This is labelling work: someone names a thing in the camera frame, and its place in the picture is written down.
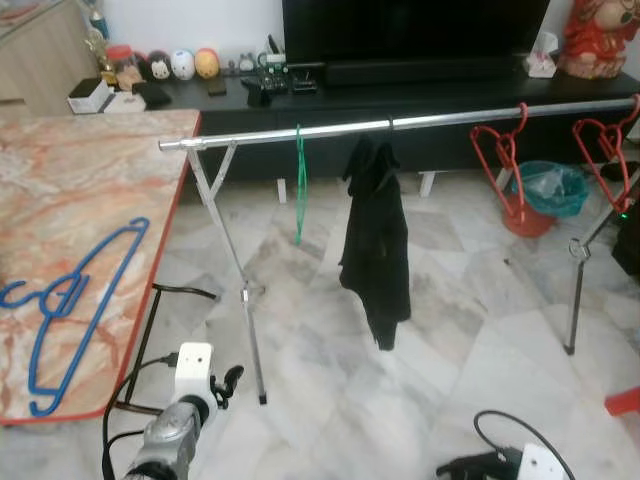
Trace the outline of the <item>yellow round toy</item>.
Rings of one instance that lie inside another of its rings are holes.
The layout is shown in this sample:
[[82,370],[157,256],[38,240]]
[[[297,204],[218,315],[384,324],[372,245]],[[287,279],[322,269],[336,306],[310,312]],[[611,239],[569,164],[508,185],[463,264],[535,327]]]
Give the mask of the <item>yellow round toy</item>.
[[211,79],[220,76],[218,52],[210,47],[202,47],[195,54],[195,70],[198,77]]

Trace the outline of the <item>red lid jar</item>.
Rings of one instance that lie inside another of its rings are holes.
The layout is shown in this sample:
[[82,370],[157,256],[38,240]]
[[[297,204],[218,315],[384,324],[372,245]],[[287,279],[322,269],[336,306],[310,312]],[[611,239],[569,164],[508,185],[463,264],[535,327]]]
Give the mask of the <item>red lid jar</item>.
[[115,86],[119,90],[132,91],[134,84],[143,82],[140,64],[131,46],[114,44],[106,46],[106,61],[114,74]]

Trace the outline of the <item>gold trophy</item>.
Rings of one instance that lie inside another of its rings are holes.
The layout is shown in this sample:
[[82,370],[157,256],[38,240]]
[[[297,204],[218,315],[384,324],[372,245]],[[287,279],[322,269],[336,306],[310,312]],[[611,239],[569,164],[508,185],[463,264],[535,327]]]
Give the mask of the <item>gold trophy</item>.
[[81,6],[88,24],[87,44],[90,46],[92,54],[95,55],[100,72],[113,73],[113,65],[111,65],[108,54],[106,54],[109,28],[105,15],[90,0],[81,0]]

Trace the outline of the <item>red plastic stool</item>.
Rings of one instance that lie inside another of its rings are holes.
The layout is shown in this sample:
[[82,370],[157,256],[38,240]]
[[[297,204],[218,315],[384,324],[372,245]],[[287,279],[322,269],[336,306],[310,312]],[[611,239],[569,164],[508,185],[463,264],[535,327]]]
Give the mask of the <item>red plastic stool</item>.
[[640,388],[632,387],[622,390],[620,393],[614,393],[612,396],[604,399],[605,411],[611,416],[626,415],[626,413],[637,412],[640,410]]

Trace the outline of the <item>silver metal clothes rack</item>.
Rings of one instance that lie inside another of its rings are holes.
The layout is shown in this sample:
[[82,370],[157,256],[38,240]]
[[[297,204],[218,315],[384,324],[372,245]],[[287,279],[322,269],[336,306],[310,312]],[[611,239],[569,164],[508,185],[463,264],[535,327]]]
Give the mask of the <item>silver metal clothes rack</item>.
[[[605,111],[634,108],[634,101],[630,99],[595,100],[582,102],[558,102],[558,104],[532,106],[529,108],[529,118],[535,116],[585,115],[589,113],[605,113]],[[497,120],[518,119],[518,108],[492,109],[480,111],[460,111],[425,116],[407,116],[407,118],[387,118],[376,122],[352,122],[334,125],[315,125],[302,127],[302,134],[307,140],[321,140],[334,138],[344,134],[362,134],[369,132],[411,131],[411,129],[444,127],[444,125],[479,124],[481,122],[497,122]],[[294,151],[294,128],[279,129],[279,131],[260,131],[241,134],[215,134],[215,136],[184,137],[179,140],[160,141],[157,147],[161,151],[182,151],[186,155],[189,169],[196,179],[198,195],[202,205],[206,207],[209,216],[223,233],[225,251],[230,261],[236,266],[239,287],[239,300],[243,310],[244,325],[247,328],[248,342],[250,342],[250,357],[253,366],[253,379],[256,381],[257,398],[260,404],[268,403],[268,388],[265,376],[262,374],[262,360],[260,356],[259,339],[257,339],[256,321],[250,312],[250,282],[244,273],[241,260],[236,251],[236,243],[230,237],[230,230],[221,215],[216,196],[230,165],[236,159],[238,148],[248,145],[269,145],[269,143],[287,142]],[[296,172],[296,152],[294,152],[294,172]]]

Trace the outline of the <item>black TV console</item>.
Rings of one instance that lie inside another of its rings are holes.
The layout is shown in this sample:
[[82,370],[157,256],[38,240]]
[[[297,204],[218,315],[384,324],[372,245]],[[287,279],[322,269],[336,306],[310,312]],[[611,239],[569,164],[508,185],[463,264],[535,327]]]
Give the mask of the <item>black TV console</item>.
[[[320,87],[317,93],[271,93],[266,106],[251,106],[250,90],[237,79],[227,79],[220,96],[209,96],[204,82],[161,84],[170,97],[159,109],[201,111],[197,136],[242,134],[257,131],[293,131],[296,125],[337,125],[378,122],[407,116],[467,113],[490,109],[517,108],[525,102],[530,108],[557,102],[634,100],[640,91],[639,79],[623,73],[613,79],[580,79],[557,76],[549,79],[509,77],[475,79],[462,82],[417,84],[370,84],[370,86]],[[572,127],[579,118],[595,118],[602,123],[620,122],[634,106],[600,113],[548,115],[527,120],[517,137],[517,159],[549,160],[580,164],[582,155]],[[449,172],[480,169],[470,142],[474,125],[488,124],[498,131],[516,127],[517,119],[498,122],[442,125],[442,127],[371,133],[375,143],[389,142],[396,151],[399,170],[410,172]],[[360,134],[343,134],[323,140],[306,140],[308,177],[342,177],[349,155]],[[296,177],[294,141],[257,143],[237,148],[227,173],[227,183],[237,180],[275,180]]]

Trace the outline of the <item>white round toy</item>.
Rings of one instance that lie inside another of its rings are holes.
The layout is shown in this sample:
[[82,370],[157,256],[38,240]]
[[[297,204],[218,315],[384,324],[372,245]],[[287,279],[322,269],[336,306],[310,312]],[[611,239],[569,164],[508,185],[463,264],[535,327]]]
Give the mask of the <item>white round toy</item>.
[[196,76],[195,55],[189,50],[174,50],[170,55],[170,68],[175,79],[189,81]]

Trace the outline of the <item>green plastic hanger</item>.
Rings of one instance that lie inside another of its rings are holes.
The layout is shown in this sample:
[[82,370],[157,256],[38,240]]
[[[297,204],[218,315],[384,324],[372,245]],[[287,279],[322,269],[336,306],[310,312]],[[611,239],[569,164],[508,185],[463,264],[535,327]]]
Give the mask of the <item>green plastic hanger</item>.
[[302,125],[294,125],[294,152],[296,152],[296,196],[294,196],[294,246],[301,246],[308,207],[308,163]]

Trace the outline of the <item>red plastic hanger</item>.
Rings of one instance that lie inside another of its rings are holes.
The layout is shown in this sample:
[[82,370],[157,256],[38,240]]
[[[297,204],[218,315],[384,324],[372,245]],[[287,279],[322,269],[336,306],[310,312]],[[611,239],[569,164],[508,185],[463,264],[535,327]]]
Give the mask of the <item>red plastic hanger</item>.
[[[489,179],[490,186],[494,189],[495,193],[499,196],[500,205],[504,211],[504,221],[511,227],[512,224],[517,227],[522,227],[527,221],[527,204],[525,189],[521,186],[522,180],[520,172],[518,172],[518,146],[517,136],[524,131],[525,125],[529,122],[529,106],[526,102],[520,102],[518,104],[518,110],[520,110],[520,116],[518,116],[518,124],[512,131],[499,132],[489,125],[475,125],[468,133],[468,138],[474,152],[479,159],[481,168],[483,168],[486,178]],[[498,177],[490,169],[489,161],[486,160],[485,150],[481,146],[483,140],[493,141],[493,151],[495,152],[495,159],[498,161],[499,172],[504,172],[509,175],[508,182],[515,182],[516,192],[515,195],[511,195],[507,186],[499,186]]]
[[[630,209],[631,200],[631,169],[627,165],[626,156],[622,154],[623,141],[625,141],[625,133],[623,133],[623,127],[628,123],[635,122],[637,116],[640,113],[640,93],[635,93],[632,96],[634,101],[634,108],[625,119],[616,123],[602,123],[599,120],[584,118],[576,120],[573,123],[571,129],[572,136],[575,138],[577,146],[579,146],[580,154],[585,163],[588,164],[591,174],[594,175],[596,183],[600,187],[605,196],[605,200],[608,201],[608,205],[612,207],[617,214],[626,214],[626,211]],[[585,129],[594,128],[596,131],[595,141],[598,150],[604,154],[605,163],[602,165],[596,165],[593,161],[593,151],[588,147],[588,143],[584,141],[582,132]],[[617,165],[620,168],[622,175],[623,188],[620,192],[614,193],[613,189],[608,186],[607,180],[605,180],[603,174],[603,166]]]

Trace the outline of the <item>black round toy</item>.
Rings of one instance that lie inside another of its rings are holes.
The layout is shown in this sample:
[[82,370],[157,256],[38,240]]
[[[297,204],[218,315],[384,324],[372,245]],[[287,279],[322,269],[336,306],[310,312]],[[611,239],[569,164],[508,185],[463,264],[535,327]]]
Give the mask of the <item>black round toy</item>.
[[143,73],[145,73],[147,82],[169,81],[174,76],[172,58],[170,58],[168,52],[163,50],[151,51],[146,56]]

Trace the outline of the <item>red doll figurine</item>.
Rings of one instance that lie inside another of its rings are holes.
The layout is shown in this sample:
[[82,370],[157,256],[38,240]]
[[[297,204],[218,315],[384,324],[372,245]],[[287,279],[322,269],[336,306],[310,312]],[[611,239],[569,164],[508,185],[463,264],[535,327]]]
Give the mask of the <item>red doll figurine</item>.
[[616,78],[639,26],[639,0],[573,0],[558,72],[581,79]]

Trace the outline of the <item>light wooden cabinet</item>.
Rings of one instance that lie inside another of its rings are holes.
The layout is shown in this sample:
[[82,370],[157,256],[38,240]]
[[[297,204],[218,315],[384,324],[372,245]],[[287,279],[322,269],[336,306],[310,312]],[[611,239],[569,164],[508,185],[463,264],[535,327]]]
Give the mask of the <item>light wooden cabinet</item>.
[[99,74],[78,0],[46,0],[26,22],[0,29],[0,120],[67,116],[67,95]]

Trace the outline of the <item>blue plastic hanger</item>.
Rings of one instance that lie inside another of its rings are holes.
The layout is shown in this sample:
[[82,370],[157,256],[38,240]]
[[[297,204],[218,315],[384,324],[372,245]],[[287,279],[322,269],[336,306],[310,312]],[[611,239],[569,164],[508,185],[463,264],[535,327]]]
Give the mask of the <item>blue plastic hanger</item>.
[[[26,387],[28,393],[32,394],[32,396],[46,397],[47,403],[45,406],[41,406],[37,399],[32,399],[28,403],[29,415],[35,417],[35,419],[44,419],[51,413],[55,413],[65,396],[67,396],[70,389],[70,381],[73,380],[79,365],[81,365],[84,353],[90,346],[97,326],[99,326],[102,317],[108,311],[111,298],[114,297],[116,289],[119,288],[124,275],[127,274],[133,257],[140,250],[143,239],[147,236],[150,227],[151,221],[147,218],[129,220],[123,227],[115,229],[113,233],[108,234],[99,243],[96,243],[96,246],[92,247],[92,250],[87,252],[87,255],[83,256],[83,259],[79,260],[72,270],[52,280],[45,287],[35,288],[32,291],[20,293],[18,296],[14,296],[14,293],[19,293],[20,289],[26,287],[26,280],[15,280],[15,282],[9,282],[0,287],[0,308],[4,308],[4,310],[19,310],[24,306],[33,305],[40,312],[41,324],[38,325],[31,351],[29,351]],[[102,288],[101,294],[97,297],[95,311],[92,312],[88,324],[81,329],[76,351],[70,358],[67,367],[61,371],[59,383],[55,387],[45,387],[40,383],[40,364],[45,344],[51,338],[52,325],[72,316],[93,282],[93,276],[88,273],[90,266],[106,248],[127,236],[131,237],[127,251],[120,257],[118,265],[115,266],[113,273],[111,273],[109,282],[105,283],[105,287]]]

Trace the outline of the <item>small white box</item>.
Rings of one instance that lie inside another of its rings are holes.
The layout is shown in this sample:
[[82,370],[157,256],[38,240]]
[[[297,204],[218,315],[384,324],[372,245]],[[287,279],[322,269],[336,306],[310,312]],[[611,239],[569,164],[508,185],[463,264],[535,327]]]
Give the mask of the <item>small white box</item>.
[[73,114],[102,113],[115,95],[114,88],[101,77],[84,78],[67,95]]

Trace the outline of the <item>black soundbar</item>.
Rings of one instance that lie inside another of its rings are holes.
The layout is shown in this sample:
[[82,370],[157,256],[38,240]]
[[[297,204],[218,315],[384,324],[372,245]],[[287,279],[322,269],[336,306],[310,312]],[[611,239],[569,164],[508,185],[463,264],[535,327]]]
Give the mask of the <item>black soundbar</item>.
[[376,61],[329,61],[326,86],[365,86],[436,81],[472,81],[513,76],[515,58],[421,58]]

